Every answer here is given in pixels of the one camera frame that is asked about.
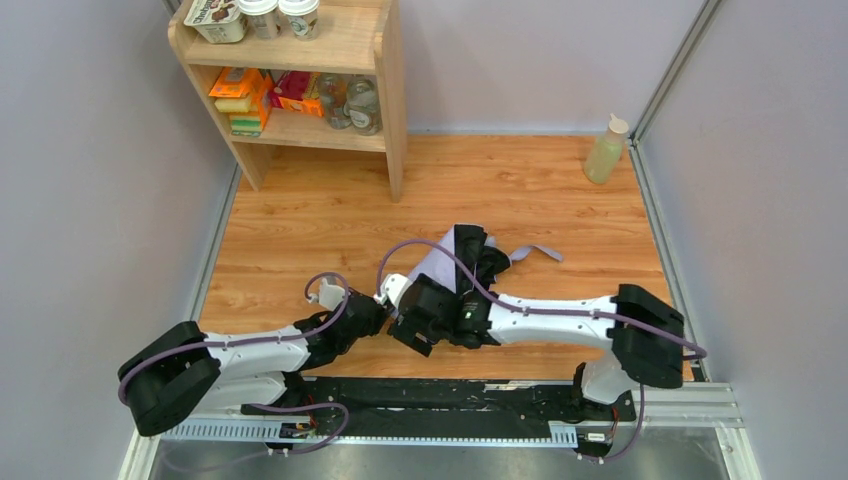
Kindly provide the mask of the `lavender folding umbrella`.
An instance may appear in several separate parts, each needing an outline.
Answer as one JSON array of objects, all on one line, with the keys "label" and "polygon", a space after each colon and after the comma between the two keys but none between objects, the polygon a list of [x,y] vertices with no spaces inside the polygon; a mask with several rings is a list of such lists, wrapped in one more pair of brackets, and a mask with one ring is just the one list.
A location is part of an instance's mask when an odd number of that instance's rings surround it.
[{"label": "lavender folding umbrella", "polygon": [[[486,289],[496,283],[499,274],[523,261],[534,251],[541,252],[557,262],[564,260],[558,251],[538,244],[524,245],[511,252],[504,252],[497,247],[494,236],[481,225],[474,224],[453,225],[438,244],[457,257]],[[438,249],[432,249],[407,274],[407,278],[414,281],[421,274],[453,293],[467,293],[474,289],[461,268]]]}]

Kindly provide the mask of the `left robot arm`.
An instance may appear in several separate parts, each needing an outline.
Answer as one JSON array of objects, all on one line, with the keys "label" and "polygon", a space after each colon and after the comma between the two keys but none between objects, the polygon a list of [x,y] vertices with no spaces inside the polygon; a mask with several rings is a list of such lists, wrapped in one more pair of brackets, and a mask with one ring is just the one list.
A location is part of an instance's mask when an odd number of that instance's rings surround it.
[{"label": "left robot arm", "polygon": [[332,363],[358,339],[378,334],[388,316],[373,298],[353,291],[333,310],[276,331],[218,334],[183,321],[119,368],[119,399],[145,437],[197,413],[277,406],[296,373]]}]

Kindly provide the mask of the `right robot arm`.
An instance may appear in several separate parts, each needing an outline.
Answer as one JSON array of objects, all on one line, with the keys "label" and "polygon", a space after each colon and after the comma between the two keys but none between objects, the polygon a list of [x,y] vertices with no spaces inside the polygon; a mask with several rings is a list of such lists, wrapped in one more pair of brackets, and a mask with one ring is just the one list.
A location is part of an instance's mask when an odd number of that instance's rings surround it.
[{"label": "right robot arm", "polygon": [[610,405],[640,385],[677,389],[684,381],[684,318],[648,290],[622,284],[614,295],[557,301],[472,288],[460,294],[421,274],[387,276],[379,303],[396,316],[389,333],[427,356],[446,341],[467,349],[527,342],[583,345],[603,356],[581,365],[581,399]]}]

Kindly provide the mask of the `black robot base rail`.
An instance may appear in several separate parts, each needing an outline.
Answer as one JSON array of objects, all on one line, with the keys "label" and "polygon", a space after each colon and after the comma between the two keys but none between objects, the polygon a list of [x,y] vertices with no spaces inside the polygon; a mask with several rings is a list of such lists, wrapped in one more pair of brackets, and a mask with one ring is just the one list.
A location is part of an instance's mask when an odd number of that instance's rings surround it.
[{"label": "black robot base rail", "polygon": [[631,393],[612,406],[580,401],[566,383],[314,377],[295,381],[277,407],[318,405],[313,418],[320,434],[340,426],[347,407],[346,436],[442,437],[456,439],[541,439],[549,424],[631,422],[637,413]]}]

